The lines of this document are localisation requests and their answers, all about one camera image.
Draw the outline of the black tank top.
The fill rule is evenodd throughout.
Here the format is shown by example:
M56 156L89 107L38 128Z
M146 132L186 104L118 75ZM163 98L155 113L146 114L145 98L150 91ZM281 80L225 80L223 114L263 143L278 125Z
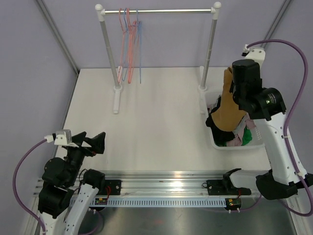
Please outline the black tank top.
M214 104L207 109L208 118L206 119L206 126L211 128L214 142L217 146L225 147L226 143L232 141L235 138L233 132L226 132L220 130L213 121L212 114L218 110L221 104L221 96L218 97Z

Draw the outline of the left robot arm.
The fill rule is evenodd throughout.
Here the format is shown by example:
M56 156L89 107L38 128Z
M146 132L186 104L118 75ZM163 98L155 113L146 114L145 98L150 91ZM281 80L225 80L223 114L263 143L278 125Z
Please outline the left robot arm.
M78 196L71 206L74 186L85 157L103 154L105 132L88 138L86 132L72 136L61 130L46 136L47 142L67 150L66 157L50 159L44 167L43 188L39 193L38 210L44 235L76 235L95 195L105 191L105 174L89 169L84 173Z

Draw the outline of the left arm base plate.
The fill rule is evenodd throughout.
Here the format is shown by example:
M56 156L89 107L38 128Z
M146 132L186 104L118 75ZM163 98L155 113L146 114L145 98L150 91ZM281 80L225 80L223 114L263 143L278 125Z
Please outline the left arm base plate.
M120 195L121 193L121 180L106 180L105 186L99 190L98 195L107 195L109 196L113 195Z

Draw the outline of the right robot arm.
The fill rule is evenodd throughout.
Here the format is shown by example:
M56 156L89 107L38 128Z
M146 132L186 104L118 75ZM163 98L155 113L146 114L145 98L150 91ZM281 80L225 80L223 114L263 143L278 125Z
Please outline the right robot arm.
M265 144L270 170L252 173L234 169L224 174L223 191L233 194L239 188L258 190L268 200L285 199L304 186L312 186L313 176L301 164L293 142L284 127L286 106L275 88L264 88L260 66L252 59L232 63L233 99L249 114Z

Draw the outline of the green tank top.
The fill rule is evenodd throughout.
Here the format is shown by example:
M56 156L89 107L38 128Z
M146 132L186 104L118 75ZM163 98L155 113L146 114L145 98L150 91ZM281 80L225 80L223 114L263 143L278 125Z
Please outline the green tank top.
M244 129L244 134L242 137L242 146L247 145L248 143L250 143L252 141L252 133L251 131L246 127Z

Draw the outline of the brown tank top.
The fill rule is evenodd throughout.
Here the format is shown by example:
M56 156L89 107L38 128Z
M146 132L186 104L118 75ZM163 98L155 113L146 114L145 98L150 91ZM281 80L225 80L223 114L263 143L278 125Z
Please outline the brown tank top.
M233 94L230 92L232 79L232 67L228 67L224 70L224 84L220 106L217 111L211 114L216 127L225 132L234 131L246 115L246 112L239 110L239 106L233 101Z

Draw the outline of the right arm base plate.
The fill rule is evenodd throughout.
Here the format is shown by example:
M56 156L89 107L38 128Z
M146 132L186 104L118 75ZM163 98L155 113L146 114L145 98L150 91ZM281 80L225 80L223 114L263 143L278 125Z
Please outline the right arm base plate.
M208 195L243 195L243 196L249 196L252 195L251 190L248 188L237 188L233 186L233 184L230 181L225 180L207 180L206 182L206 188L208 191Z

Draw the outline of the pink tank top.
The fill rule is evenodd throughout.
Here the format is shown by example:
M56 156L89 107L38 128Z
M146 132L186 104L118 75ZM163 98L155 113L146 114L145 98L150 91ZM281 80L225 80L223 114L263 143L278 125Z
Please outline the pink tank top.
M252 130L256 128L254 121L250 119L248 114L246 114L242 118L242 120L240 121L236 129L233 131L235 138L232 141L227 142L226 146L227 147L242 146L242 137L244 134L244 129L246 127L251 131L251 133L252 133Z

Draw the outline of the blue hanger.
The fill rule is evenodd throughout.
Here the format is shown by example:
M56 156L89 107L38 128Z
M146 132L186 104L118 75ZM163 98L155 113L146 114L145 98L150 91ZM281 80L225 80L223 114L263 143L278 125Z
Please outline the blue hanger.
M130 70L130 55L131 55L131 35L132 35L132 27L131 27L131 19L130 19L130 9L126 8L124 11L124 21L126 26L126 41L125 41L125 75L124 79L127 80L128 84L131 84L131 70Z
M139 52L139 83L142 82L142 23L139 20L139 10L136 10L136 19L137 19L137 44Z

